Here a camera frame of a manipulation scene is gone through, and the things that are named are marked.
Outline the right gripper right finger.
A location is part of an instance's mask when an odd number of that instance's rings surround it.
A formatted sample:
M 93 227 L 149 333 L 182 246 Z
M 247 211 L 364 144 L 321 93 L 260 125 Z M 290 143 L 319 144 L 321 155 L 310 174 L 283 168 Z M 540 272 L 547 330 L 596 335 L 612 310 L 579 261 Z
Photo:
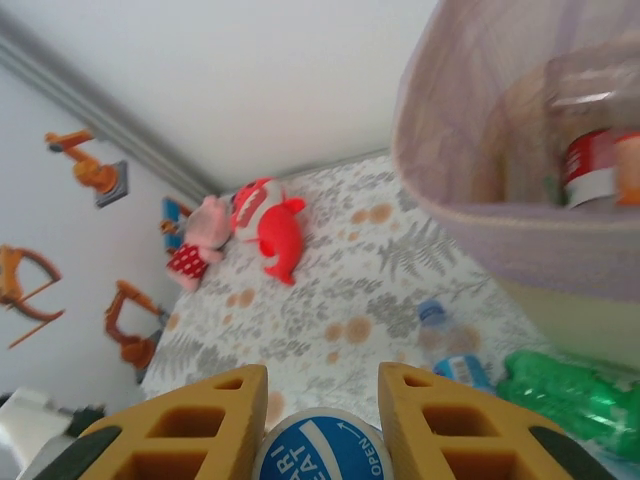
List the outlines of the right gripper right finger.
M 381 427 L 398 479 L 609 479 L 549 419 L 402 363 L 378 370 Z

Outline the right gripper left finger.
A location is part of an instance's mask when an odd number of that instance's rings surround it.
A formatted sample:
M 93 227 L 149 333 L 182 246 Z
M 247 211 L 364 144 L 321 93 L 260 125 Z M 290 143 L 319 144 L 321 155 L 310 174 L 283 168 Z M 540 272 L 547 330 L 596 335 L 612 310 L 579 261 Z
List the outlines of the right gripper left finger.
M 268 403 L 265 366 L 248 364 L 104 417 L 46 444 L 28 479 L 248 479 Z

